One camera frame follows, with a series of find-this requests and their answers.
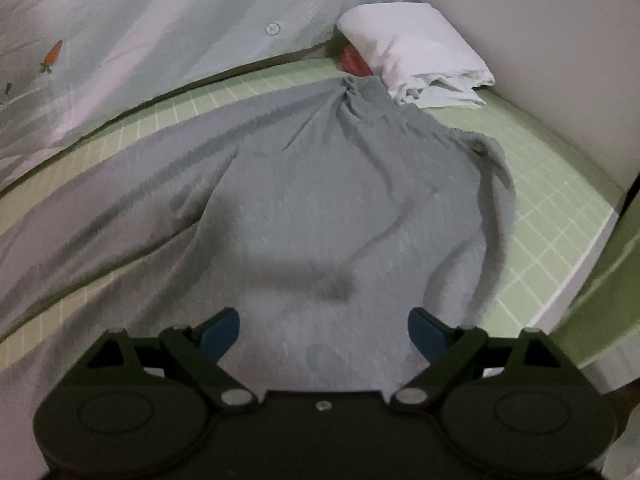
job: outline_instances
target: carrot print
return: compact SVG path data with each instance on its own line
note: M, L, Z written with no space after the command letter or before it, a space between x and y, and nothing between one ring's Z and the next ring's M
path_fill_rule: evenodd
M56 64L58 60L58 56L60 55L60 50L62 49L62 40L57 42L49 53L44 57L44 62L40 64L40 73L44 74L51 73L51 67Z

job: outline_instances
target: white wall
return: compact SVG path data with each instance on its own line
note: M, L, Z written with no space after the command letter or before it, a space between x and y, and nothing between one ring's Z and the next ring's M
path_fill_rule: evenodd
M486 61L503 97L623 188L640 169L640 0L420 0Z

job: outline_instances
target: red cloth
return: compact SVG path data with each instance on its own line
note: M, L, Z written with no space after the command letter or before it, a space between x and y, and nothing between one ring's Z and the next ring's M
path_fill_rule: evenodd
M373 75L369 65L362 59L360 53L351 43L344 48L342 56L340 56L340 68L345 72L360 77Z

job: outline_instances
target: folded white cloth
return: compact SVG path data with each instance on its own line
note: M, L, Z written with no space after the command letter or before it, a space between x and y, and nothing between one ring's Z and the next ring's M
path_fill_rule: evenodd
M472 88L495 83L481 57L429 4L360 5L337 25L398 104L478 107L484 101Z

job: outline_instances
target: bed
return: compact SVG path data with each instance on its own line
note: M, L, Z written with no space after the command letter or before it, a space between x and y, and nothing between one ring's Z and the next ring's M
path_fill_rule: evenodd
M309 59L235 76L162 100L99 128L0 195L0 234L54 190L137 140L213 108L256 94L343 76L332 59ZM432 108L446 126L497 139L516 185L508 262L483 327L515 336L562 313L585 280L617 218L622 190L539 121L489 90L480 109ZM136 262L127 264L135 266ZM51 334L123 270L67 295L0 343L0 369Z

